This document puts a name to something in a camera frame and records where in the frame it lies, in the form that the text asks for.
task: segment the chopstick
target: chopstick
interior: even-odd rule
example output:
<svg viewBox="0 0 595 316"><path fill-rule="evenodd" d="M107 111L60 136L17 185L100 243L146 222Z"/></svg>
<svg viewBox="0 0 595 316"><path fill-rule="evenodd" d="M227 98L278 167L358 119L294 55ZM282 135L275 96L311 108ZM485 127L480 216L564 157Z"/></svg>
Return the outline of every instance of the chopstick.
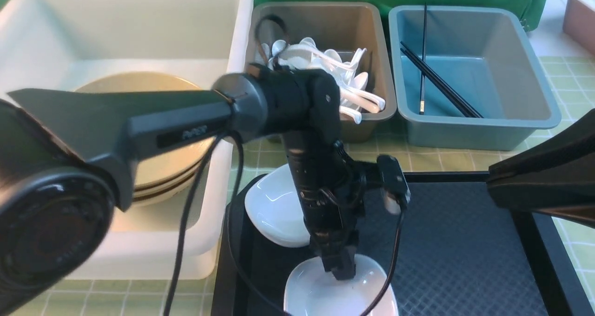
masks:
<svg viewBox="0 0 595 316"><path fill-rule="evenodd" d="M421 46L421 61L425 62L425 31L428 27L428 3L423 5L423 42ZM419 83L419 115L423 115L425 109L425 74L421 73L421 82Z"/></svg>
<svg viewBox="0 0 595 316"><path fill-rule="evenodd" d="M455 105L465 117L475 117L482 119L483 116L478 113L470 104L467 103L452 87L450 87L441 77L436 74L425 62L423 62L403 41L401 41L401 51L413 62L413 64L446 96L450 102Z"/></svg>

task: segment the pink bin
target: pink bin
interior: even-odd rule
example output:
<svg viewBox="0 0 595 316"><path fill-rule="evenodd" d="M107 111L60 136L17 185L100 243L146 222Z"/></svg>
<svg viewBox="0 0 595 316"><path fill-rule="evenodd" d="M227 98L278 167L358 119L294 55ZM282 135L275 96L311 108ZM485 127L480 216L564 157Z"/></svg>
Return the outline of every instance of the pink bin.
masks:
<svg viewBox="0 0 595 316"><path fill-rule="evenodd" d="M568 0L563 30L595 55L595 0Z"/></svg>

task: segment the black mat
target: black mat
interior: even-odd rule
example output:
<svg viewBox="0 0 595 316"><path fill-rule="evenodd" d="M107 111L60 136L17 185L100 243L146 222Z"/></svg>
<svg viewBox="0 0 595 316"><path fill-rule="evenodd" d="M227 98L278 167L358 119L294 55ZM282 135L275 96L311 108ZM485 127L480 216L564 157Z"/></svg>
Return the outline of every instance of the black mat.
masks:
<svg viewBox="0 0 595 316"><path fill-rule="evenodd" d="M392 281L401 316L548 314L513 218L510 212L496 208L485 183L410 183L410 188L412 202L404 221ZM235 223L242 221L242 215L245 217L239 205L233 212ZM358 252L372 257L385 270L390 262L396 223L397 217L386 212L378 193L366 195L366 218L361 222ZM241 240L240 231L232 232L238 238L234 244L242 244L236 255L253 283L282 306L289 273L312 257L311 251L282 248L270 242L247 218L241 226ZM225 266L225 253L222 251L219 272L227 271L221 267ZM563 263L569 265L565 258ZM565 269L565 276L575 276L574 271ZM229 290L225 285L233 284L225 280L228 279L221 276L219 284L218 274L214 308L223 305L219 301L232 301L235 315L278 314L240 281L235 296L223 298L227 291L221 291ZM578 283L575 277L571 281L574 286ZM566 303L563 293L550 295L555 295L554 304ZM588 307L587 300L580 298L581 308Z"/></svg>

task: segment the blue bin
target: blue bin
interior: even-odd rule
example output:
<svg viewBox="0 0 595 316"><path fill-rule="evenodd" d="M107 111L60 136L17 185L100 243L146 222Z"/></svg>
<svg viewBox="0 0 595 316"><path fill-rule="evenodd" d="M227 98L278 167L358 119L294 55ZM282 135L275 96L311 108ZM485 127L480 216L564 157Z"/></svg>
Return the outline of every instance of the blue bin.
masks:
<svg viewBox="0 0 595 316"><path fill-rule="evenodd" d="M537 129L556 127L560 109L518 18L482 7L429 6L426 62L484 118L466 118L400 52L404 41L421 55L423 6L389 13L399 113L416 146L510 151Z"/></svg>

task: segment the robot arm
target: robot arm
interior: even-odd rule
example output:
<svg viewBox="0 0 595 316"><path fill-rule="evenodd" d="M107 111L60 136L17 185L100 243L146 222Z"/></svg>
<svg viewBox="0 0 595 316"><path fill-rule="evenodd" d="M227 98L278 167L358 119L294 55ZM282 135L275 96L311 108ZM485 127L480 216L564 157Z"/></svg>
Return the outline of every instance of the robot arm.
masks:
<svg viewBox="0 0 595 316"><path fill-rule="evenodd" d="M113 210L130 207L140 160L221 132L283 134L312 248L338 279L355 274L361 193L394 172L406 188L395 159L379 158L382 169L342 151L338 86L322 70L251 65L198 92L9 96L19 107L0 103L0 314L91 256Z"/></svg>

